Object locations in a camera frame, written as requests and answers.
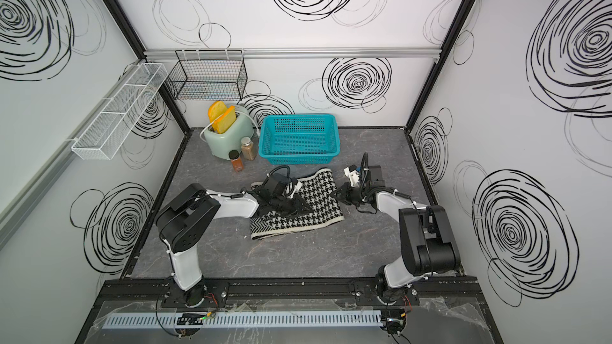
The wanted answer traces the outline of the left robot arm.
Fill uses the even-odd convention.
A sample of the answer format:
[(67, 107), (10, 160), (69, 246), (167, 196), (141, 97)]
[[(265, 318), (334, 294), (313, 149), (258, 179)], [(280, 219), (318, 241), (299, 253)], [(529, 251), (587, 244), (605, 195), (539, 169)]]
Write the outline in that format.
[(205, 300), (206, 286), (199, 265), (197, 245), (215, 219), (280, 217), (289, 220), (312, 213), (300, 195), (302, 182), (277, 167), (259, 185), (234, 193), (208, 190), (192, 183), (156, 216), (156, 226), (171, 262), (171, 277), (183, 292), (189, 308)]

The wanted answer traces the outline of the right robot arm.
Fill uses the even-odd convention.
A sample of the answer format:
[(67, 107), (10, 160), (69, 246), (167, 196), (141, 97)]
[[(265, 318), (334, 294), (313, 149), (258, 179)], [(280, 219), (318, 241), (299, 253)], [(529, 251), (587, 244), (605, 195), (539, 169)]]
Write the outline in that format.
[(405, 288), (436, 274), (457, 271), (462, 259), (446, 210), (425, 205), (387, 186), (380, 166), (364, 153), (359, 165), (344, 170), (348, 179), (331, 193), (360, 213), (384, 213), (398, 223), (401, 255), (379, 269), (379, 292)]

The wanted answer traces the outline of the black white patterned scarf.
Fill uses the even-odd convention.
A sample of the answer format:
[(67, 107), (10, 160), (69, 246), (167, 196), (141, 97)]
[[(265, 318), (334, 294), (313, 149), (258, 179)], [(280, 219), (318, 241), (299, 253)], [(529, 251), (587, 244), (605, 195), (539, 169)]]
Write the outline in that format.
[(290, 178), (272, 170), (265, 181), (252, 183), (248, 193), (260, 203), (251, 218), (253, 240), (323, 229), (344, 220), (332, 194), (332, 170), (322, 168), (303, 178)]

